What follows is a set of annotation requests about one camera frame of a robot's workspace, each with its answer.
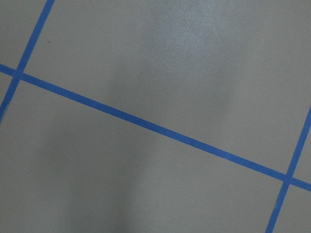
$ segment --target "gray surface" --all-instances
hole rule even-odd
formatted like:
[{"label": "gray surface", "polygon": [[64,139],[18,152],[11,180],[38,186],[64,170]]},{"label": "gray surface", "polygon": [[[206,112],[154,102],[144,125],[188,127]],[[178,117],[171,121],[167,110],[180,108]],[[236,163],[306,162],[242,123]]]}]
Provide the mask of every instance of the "gray surface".
[{"label": "gray surface", "polygon": [[290,186],[278,217],[275,233],[308,233],[311,229],[310,192]]},{"label": "gray surface", "polygon": [[11,77],[0,73],[0,103],[2,103],[2,100],[5,96],[5,93],[10,85]]},{"label": "gray surface", "polygon": [[310,9],[56,1],[26,72],[285,173],[311,99]]},{"label": "gray surface", "polygon": [[281,182],[21,82],[2,232],[264,232]]},{"label": "gray surface", "polygon": [[44,0],[0,1],[0,63],[17,68]]},{"label": "gray surface", "polygon": [[[0,63],[17,66],[43,4],[0,2]],[[56,1],[26,73],[285,173],[310,22],[308,0]],[[262,233],[281,185],[24,82],[0,160],[0,232]],[[310,197],[290,187],[276,232],[310,229]]]}]

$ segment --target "concrete floor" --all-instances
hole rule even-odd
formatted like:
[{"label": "concrete floor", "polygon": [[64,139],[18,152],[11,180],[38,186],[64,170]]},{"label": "concrete floor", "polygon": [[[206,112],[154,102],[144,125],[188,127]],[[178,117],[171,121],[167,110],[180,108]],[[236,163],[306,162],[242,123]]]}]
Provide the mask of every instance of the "concrete floor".
[{"label": "concrete floor", "polygon": [[[17,68],[44,0],[0,2]],[[55,1],[25,73],[286,174],[311,103],[311,2]],[[11,77],[0,73],[0,101]],[[311,139],[294,177],[311,183]],[[262,233],[282,181],[21,81],[1,232]],[[311,231],[290,186],[275,233]]]}]

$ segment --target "blue line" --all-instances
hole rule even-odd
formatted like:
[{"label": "blue line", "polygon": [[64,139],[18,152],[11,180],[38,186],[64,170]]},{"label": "blue line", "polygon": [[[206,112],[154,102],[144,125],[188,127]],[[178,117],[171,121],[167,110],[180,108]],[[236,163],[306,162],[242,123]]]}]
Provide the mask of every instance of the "blue line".
[{"label": "blue line", "polygon": [[[10,68],[10,67],[7,67],[7,66],[5,66],[5,65],[0,64],[0,72],[3,72],[3,73],[8,74],[8,75],[11,75],[11,74],[14,72],[14,69],[12,69],[12,68]],[[35,77],[33,77],[33,76],[30,76],[30,75],[28,75],[28,74],[23,74],[22,77],[21,77],[21,79],[24,80],[24,81],[26,81],[26,82],[28,82],[28,83],[30,83],[30,84],[36,85],[36,86],[38,86],[38,87],[40,87],[40,88],[46,89],[46,90],[48,90],[48,91],[51,91],[51,92],[53,92],[53,93],[56,93],[56,94],[58,94],[58,95],[61,95],[61,96],[63,96],[63,97],[69,98],[69,99],[74,100],[74,101],[77,101],[77,100],[76,100],[74,97],[71,98],[71,97],[68,95],[68,93],[70,93],[70,95],[78,96],[78,97],[83,98],[83,99],[85,98],[85,99],[88,100],[88,101],[94,101],[94,100],[88,99],[88,98],[86,98],[86,97],[80,96],[80,95],[78,95],[78,94],[75,94],[75,93],[73,93],[73,92],[71,92],[71,91],[65,90],[65,89],[63,89],[63,88],[61,88],[61,87],[58,87],[58,86],[56,86],[56,85],[53,85],[53,84],[51,84],[51,83],[48,83],[48,82],[46,82],[46,81],[43,81],[43,80],[40,80],[40,79],[35,78]],[[280,172],[277,172],[277,171],[274,171],[274,173],[272,172],[272,174],[275,174],[275,175],[271,175],[271,177],[274,177],[274,178],[276,178],[276,179],[278,179],[278,180],[281,180],[281,181],[283,181],[284,178],[285,178],[285,174],[280,173]],[[294,186],[297,186],[297,187],[299,187],[299,188],[302,188],[302,189],[305,189],[305,190],[311,192],[311,184],[310,184],[310,183],[307,183],[307,182],[301,181],[301,180],[299,180],[299,179],[293,178],[292,181],[291,181],[291,184],[294,185]]]},{"label": "blue line", "polygon": [[0,106],[0,123],[1,120],[3,118],[4,112],[7,109],[8,105],[10,104],[13,95],[16,91],[16,88],[18,86],[20,77],[22,75],[22,73],[24,72],[24,69],[29,61],[29,58],[34,50],[35,44],[37,43],[37,40],[40,36],[40,33],[42,31],[42,28],[44,26],[44,23],[46,21],[46,19],[48,18],[48,15],[51,11],[51,8],[53,6],[54,0],[47,0],[43,10],[40,14],[40,17],[35,25],[35,28],[33,30],[33,33],[31,34],[29,41],[27,43],[27,46],[25,48],[25,51],[19,61],[19,64],[17,66],[17,69],[15,70],[15,72],[13,73],[13,78],[11,80],[11,83],[9,85],[9,88],[7,90],[7,92],[5,93],[4,99],[2,101],[2,104]]},{"label": "blue line", "polygon": [[294,175],[296,166],[298,164],[300,154],[301,154],[303,146],[304,146],[304,144],[306,142],[306,139],[307,139],[307,136],[308,136],[308,133],[309,133],[309,129],[310,129],[310,125],[311,125],[311,107],[309,109],[309,112],[308,112],[305,124],[304,124],[304,126],[302,128],[299,140],[297,142],[296,149],[294,151],[291,163],[290,163],[290,165],[288,167],[288,170],[287,170],[285,179],[283,181],[283,185],[281,187],[280,193],[279,193],[279,195],[277,197],[276,205],[274,207],[274,210],[272,211],[272,214],[271,214],[271,217],[270,217],[267,229],[266,229],[266,233],[272,233],[273,229],[274,229],[274,227],[276,225],[277,217],[278,217],[278,215],[280,213],[280,210],[282,208],[282,205],[283,205],[283,202],[285,200],[288,188],[289,188],[289,186],[290,186],[290,184],[292,182],[293,175]]},{"label": "blue line", "polygon": [[239,156],[236,156],[236,155],[231,154],[229,152],[226,152],[224,150],[218,149],[218,148],[213,147],[211,145],[208,145],[206,143],[200,142],[200,141],[195,140],[193,138],[187,137],[187,136],[182,135],[180,133],[174,132],[174,131],[169,130],[167,128],[164,128],[162,126],[156,125],[154,123],[151,123],[149,121],[141,119],[137,116],[133,116],[131,114],[125,113],[125,112],[120,111],[118,109],[115,109],[113,107],[107,106],[105,104],[94,101],[94,100],[89,99],[87,97],[81,96],[81,95],[76,94],[76,93],[71,92],[71,91],[68,91],[64,88],[61,88],[61,87],[56,86],[54,84],[48,83],[48,82],[43,81],[41,79],[35,78],[35,77],[27,75],[27,74],[23,74],[21,79],[23,81],[26,81],[28,83],[31,83],[33,85],[36,85],[36,86],[41,87],[43,89],[46,89],[48,91],[51,91],[53,93],[56,93],[60,96],[63,96],[63,97],[66,97],[68,99],[71,99],[73,101],[82,103],[84,105],[87,105],[87,106],[94,108],[94,109],[97,109],[99,111],[108,113],[112,116],[126,120],[128,122],[133,123],[133,124],[139,125],[141,127],[144,127],[148,130],[159,133],[161,135],[170,137],[176,141],[185,143],[185,144],[190,145],[192,147],[195,147],[195,148],[198,148],[200,150],[206,151],[208,153],[214,154],[218,157],[232,161],[236,164],[245,166],[247,168],[250,168],[252,170],[258,171],[258,172],[263,173],[265,175],[271,176],[271,177],[276,178],[278,180],[281,180],[281,181],[284,180],[285,174],[283,174],[283,173],[280,173],[280,172],[275,171],[273,169],[270,169],[268,167],[262,166],[260,164],[254,163],[254,162],[249,161],[247,159],[241,158]]}]

